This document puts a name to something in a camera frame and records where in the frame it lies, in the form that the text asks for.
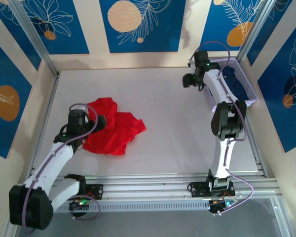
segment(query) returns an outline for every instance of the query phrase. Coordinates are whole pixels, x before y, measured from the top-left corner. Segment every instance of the beige circle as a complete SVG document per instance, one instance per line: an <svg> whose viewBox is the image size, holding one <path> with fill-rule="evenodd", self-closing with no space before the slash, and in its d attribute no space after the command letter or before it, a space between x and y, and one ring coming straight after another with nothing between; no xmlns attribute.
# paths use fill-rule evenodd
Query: beige circle
<svg viewBox="0 0 296 237"><path fill-rule="evenodd" d="M20 109L20 99L18 92L10 85L0 86L0 94L6 97L13 96L11 103L0 102L0 118L11 122L16 119Z"/></svg>
<svg viewBox="0 0 296 237"><path fill-rule="evenodd" d="M142 42L144 42L144 39L140 37L140 38L137 39L137 42L142 43Z"/></svg>
<svg viewBox="0 0 296 237"><path fill-rule="evenodd" d="M108 11L108 19L112 28L119 32L136 29L142 22L139 9L130 1L117 1Z"/></svg>
<svg viewBox="0 0 296 237"><path fill-rule="evenodd" d="M8 5L8 0L0 0L1 3Z"/></svg>
<svg viewBox="0 0 296 237"><path fill-rule="evenodd" d="M224 2L225 0L214 0L215 5L220 5Z"/></svg>

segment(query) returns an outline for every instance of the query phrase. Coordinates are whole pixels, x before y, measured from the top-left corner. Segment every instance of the red cloth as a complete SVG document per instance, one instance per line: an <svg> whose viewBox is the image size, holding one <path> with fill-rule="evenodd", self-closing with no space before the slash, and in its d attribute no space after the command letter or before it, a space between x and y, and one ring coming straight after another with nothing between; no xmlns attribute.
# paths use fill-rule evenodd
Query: red cloth
<svg viewBox="0 0 296 237"><path fill-rule="evenodd" d="M100 98L89 103L99 114L104 115L107 126L96 133L90 134L83 144L87 151L121 156L125 154L126 145L135 139L135 136L146 130L142 120L137 120L131 113L117 112L117 104L112 98ZM95 119L89 110L90 119Z"/></svg>

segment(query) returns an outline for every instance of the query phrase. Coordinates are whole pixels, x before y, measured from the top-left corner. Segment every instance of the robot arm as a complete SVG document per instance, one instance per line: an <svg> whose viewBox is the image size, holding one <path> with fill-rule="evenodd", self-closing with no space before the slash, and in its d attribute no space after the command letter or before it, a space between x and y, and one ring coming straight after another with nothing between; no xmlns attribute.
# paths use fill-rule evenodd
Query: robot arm
<svg viewBox="0 0 296 237"><path fill-rule="evenodd" d="M220 197L224 192L234 196L233 183L230 181L229 169L231 154L235 139L243 130L240 116L245 117L246 103L238 101L237 97L228 88L218 63L211 63L207 51L199 51L194 54L194 60L189 66L194 70L193 74L183 77L183 87L199 86L199 91L206 85L217 103L217 108L211 122L212 133L216 137L215 155L206 182L193 182L192 197ZM241 115L238 114L230 98L236 102Z"/></svg>
<svg viewBox="0 0 296 237"><path fill-rule="evenodd" d="M98 124L92 132L100 131L106 126L104 116L98 116L97 119ZM64 165L82 145L83 138L69 141L90 131L94 125L94 121L88 119L85 110L79 109L69 112L68 124L63 126L60 133L55 137L54 144L43 163L22 186L15 185L10 190L9 208L12 224L22 225L23 205L27 202L26 226L44 230L60 205L74 195L85 194L86 182L84 176L69 174L56 187L52 187L52 185ZM29 189L31 189L31 192L28 201L26 201L26 194Z"/></svg>

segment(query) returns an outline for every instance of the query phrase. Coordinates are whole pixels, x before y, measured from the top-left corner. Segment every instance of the purple basket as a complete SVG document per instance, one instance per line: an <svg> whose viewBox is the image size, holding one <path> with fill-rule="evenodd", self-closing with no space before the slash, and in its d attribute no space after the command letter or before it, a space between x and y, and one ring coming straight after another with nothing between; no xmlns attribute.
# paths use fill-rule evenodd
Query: purple basket
<svg viewBox="0 0 296 237"><path fill-rule="evenodd" d="M218 63L222 67L226 64L227 60L228 60L227 58L223 58L223 59L211 60L211 62ZM255 93L252 86L250 85L249 80L247 79L245 73L241 69L237 59L230 58L229 66L235 69L236 78L241 82L242 86L244 87L244 89L248 95L249 99L245 101L247 104L247 107L252 105L254 102L257 101L257 94ZM212 111L214 112L216 110L217 103L215 102L215 100L214 100L214 98L207 86L204 88L204 92L205 92L205 97L206 97L207 103L208 103L209 107L212 109Z"/></svg>

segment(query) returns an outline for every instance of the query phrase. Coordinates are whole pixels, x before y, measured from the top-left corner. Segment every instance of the white table surface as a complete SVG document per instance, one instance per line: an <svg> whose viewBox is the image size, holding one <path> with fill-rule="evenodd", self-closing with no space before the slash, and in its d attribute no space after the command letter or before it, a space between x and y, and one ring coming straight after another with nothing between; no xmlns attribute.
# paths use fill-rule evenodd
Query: white table surface
<svg viewBox="0 0 296 237"><path fill-rule="evenodd" d="M77 151L60 175L208 172L215 150L213 113L203 92L183 88L186 73L189 68L62 71L36 167L67 123L71 104L112 97L118 111L142 119L147 130L128 144L121 157ZM235 144L230 171L257 171L248 139Z"/></svg>

